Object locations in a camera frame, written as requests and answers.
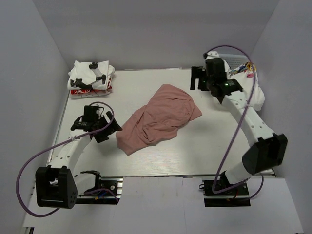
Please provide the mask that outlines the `white printed t shirt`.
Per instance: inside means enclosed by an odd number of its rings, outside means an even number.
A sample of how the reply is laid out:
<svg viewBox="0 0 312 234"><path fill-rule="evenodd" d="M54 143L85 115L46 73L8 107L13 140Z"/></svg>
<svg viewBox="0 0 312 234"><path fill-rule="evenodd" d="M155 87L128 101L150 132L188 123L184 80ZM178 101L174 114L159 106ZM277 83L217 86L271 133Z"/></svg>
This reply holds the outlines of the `white printed t shirt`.
<svg viewBox="0 0 312 234"><path fill-rule="evenodd" d="M265 96L262 89L259 87L256 66L252 65L250 62L246 62L234 69L231 69L228 63L225 60L223 61L225 66L225 72L227 73L227 78L235 79L238 81L238 83L242 86L244 90L246 99L250 97L255 78L255 86L253 89L253 95L250 101L250 105L256 111L260 111L264 104Z"/></svg>

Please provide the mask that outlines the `pink t shirt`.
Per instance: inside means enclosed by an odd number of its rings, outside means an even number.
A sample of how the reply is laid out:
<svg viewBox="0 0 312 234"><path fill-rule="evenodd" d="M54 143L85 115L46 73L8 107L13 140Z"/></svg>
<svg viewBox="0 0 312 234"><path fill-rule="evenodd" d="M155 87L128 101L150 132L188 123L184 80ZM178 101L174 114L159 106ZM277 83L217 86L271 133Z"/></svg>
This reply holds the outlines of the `pink t shirt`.
<svg viewBox="0 0 312 234"><path fill-rule="evenodd" d="M202 116L192 97L163 84L149 102L136 110L116 133L117 147L126 155L177 136L179 128Z"/></svg>

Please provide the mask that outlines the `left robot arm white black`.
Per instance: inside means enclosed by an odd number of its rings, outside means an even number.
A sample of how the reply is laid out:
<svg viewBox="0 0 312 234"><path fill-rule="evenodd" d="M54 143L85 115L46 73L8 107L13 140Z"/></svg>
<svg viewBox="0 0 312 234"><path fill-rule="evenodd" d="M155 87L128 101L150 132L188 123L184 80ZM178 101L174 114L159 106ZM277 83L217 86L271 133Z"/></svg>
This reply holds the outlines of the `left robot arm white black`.
<svg viewBox="0 0 312 234"><path fill-rule="evenodd" d="M37 169L38 206L71 209L83 197L119 201L116 182L103 181L100 172L85 170L73 173L78 159L92 140L102 143L109 139L109 135L122 129L115 120L114 111L106 111L105 106L100 102L84 106L83 115L73 122L68 140L59 153L46 167Z"/></svg>

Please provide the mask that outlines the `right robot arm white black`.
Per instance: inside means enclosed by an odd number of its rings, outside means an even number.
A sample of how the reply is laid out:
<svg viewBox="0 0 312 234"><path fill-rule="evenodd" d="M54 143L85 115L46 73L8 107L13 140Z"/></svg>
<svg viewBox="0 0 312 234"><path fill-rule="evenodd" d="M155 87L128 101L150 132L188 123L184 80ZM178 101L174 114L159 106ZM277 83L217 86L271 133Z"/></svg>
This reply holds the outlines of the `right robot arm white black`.
<svg viewBox="0 0 312 234"><path fill-rule="evenodd" d="M256 67L246 62L231 70L227 62L215 51L203 55L204 66L191 68L191 90L209 91L236 120L237 136L242 130L249 149L230 169L217 170L213 193L232 194L238 186L253 175L279 166L284 158L288 140L276 134L258 115L259 97Z"/></svg>

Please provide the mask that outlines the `white plastic basket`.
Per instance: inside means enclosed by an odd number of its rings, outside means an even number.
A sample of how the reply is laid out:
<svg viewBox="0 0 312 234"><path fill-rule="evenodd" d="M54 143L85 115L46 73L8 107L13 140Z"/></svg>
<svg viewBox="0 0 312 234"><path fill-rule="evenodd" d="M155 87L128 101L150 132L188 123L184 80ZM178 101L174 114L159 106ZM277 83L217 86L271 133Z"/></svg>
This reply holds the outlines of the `white plastic basket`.
<svg viewBox="0 0 312 234"><path fill-rule="evenodd" d="M229 65L230 69L236 69L242 64L248 62L248 58L244 55L235 55L235 54L219 54L222 59L224 59Z"/></svg>

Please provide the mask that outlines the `folded red white t shirt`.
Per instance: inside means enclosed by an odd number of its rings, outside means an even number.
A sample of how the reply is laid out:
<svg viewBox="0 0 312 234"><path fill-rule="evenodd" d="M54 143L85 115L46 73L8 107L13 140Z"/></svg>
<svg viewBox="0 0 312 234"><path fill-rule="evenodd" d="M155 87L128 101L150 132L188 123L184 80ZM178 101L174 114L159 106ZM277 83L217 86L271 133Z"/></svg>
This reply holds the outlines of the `folded red white t shirt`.
<svg viewBox="0 0 312 234"><path fill-rule="evenodd" d="M91 86L86 86L82 83L82 79L78 79L78 82L70 80L70 85L74 87L69 87L71 98L88 98L88 97L98 97L109 95L112 92L112 79L108 80L108 88L102 89L92 89Z"/></svg>

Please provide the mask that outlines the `folded white black t shirt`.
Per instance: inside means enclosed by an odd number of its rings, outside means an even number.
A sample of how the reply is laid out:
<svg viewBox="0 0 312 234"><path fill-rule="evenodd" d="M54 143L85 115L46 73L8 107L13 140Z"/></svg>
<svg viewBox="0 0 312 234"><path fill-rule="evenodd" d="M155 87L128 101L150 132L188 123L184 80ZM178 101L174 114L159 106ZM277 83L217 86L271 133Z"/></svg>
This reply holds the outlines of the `folded white black t shirt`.
<svg viewBox="0 0 312 234"><path fill-rule="evenodd" d="M112 88L112 78L115 68L109 61L79 62L68 73L68 90L92 89L108 90Z"/></svg>

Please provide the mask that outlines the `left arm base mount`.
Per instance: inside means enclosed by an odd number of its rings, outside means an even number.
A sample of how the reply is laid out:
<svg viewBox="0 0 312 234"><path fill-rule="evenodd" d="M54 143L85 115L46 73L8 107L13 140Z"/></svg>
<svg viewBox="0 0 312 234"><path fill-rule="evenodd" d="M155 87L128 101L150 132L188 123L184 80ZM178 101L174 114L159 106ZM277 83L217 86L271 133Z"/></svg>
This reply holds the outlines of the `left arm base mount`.
<svg viewBox="0 0 312 234"><path fill-rule="evenodd" d="M77 204L117 205L122 194L123 178L103 177L94 170L74 176L77 187Z"/></svg>

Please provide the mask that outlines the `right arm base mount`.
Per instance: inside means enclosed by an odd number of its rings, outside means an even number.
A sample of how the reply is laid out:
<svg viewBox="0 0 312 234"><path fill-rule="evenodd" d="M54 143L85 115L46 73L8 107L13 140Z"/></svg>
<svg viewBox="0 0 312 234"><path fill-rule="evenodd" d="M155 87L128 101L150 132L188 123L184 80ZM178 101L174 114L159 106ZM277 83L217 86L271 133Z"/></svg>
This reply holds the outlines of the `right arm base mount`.
<svg viewBox="0 0 312 234"><path fill-rule="evenodd" d="M198 187L203 192L205 207L250 207L247 183L219 194L213 193L212 186L213 180L204 180Z"/></svg>

